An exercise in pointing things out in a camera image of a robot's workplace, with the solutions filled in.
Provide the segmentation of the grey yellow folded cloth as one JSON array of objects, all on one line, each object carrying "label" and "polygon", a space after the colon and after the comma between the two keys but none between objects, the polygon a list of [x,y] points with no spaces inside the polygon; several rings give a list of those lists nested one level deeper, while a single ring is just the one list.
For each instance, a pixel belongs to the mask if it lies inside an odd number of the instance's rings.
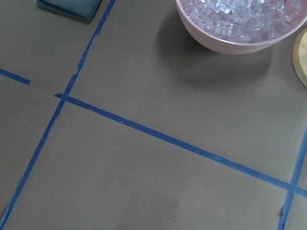
[{"label": "grey yellow folded cloth", "polygon": [[42,9],[90,23],[101,0],[35,0],[34,3]]}]

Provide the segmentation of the round wooden lid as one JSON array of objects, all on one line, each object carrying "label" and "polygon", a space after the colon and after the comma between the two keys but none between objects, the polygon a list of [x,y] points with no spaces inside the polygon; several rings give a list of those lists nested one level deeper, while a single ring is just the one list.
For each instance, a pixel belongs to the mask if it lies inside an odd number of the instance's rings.
[{"label": "round wooden lid", "polygon": [[301,83],[307,87],[307,29],[296,38],[292,49],[292,64]]}]

